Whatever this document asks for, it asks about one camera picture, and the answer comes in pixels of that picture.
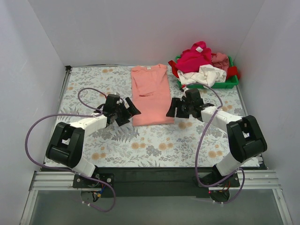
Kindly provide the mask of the salmon pink t shirt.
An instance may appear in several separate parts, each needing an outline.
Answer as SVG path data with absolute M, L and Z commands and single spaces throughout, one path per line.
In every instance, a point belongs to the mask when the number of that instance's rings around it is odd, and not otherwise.
M 141 112 L 133 117 L 133 126 L 173 124 L 166 114 L 171 105 L 167 66 L 136 66 L 131 69 L 132 102 Z

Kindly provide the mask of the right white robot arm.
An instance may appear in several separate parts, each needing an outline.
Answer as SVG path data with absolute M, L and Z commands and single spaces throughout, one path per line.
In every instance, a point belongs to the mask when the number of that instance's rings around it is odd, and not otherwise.
M 205 130 L 213 125 L 227 133 L 229 153 L 204 177 L 195 172 L 196 182 L 203 187 L 225 185 L 241 165 L 267 150 L 267 143 L 254 116 L 233 115 L 221 107 L 205 103 L 198 89 L 189 89 L 182 97 L 172 98 L 166 116 L 186 119 L 193 116 L 206 123 Z

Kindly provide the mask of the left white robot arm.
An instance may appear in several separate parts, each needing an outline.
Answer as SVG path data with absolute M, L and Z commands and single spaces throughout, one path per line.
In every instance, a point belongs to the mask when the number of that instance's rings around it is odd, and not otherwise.
M 123 101 L 119 95 L 109 94 L 104 104 L 94 108 L 91 116 L 72 123 L 58 123 L 47 147 L 46 157 L 84 175 L 84 183 L 88 187 L 96 187 L 100 176 L 95 173 L 97 167 L 83 156 L 84 139 L 114 122 L 118 126 L 127 124 L 139 114 L 141 112 L 130 98 Z

